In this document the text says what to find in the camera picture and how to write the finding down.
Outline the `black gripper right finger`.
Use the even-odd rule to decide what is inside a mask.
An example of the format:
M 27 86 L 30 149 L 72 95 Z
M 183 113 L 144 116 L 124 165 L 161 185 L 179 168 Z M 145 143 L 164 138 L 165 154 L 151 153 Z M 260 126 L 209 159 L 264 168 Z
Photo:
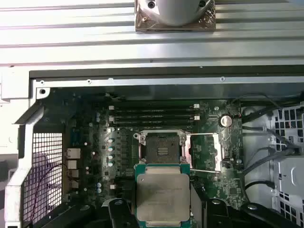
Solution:
M 209 198 L 197 178 L 190 180 L 190 210 L 198 228 L 298 228 L 282 214 L 257 203 L 245 203 L 239 210 L 224 200 Z

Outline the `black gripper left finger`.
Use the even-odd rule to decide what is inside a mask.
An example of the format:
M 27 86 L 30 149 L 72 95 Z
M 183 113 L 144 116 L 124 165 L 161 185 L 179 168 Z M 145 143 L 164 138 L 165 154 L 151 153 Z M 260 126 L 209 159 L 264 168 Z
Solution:
M 64 203 L 34 223 L 36 228 L 135 228 L 132 213 L 136 184 L 131 179 L 119 179 L 115 198 L 103 204 L 84 201 Z

